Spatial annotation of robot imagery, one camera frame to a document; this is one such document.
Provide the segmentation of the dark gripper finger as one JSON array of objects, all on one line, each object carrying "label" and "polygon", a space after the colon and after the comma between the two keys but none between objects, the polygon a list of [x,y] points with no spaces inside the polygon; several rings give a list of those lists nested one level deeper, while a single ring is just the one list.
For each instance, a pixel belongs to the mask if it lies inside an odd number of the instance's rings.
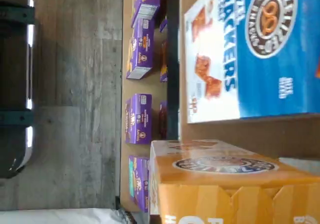
[{"label": "dark gripper finger", "polygon": [[144,212],[125,212],[128,224],[148,224],[149,216],[148,213]]}]

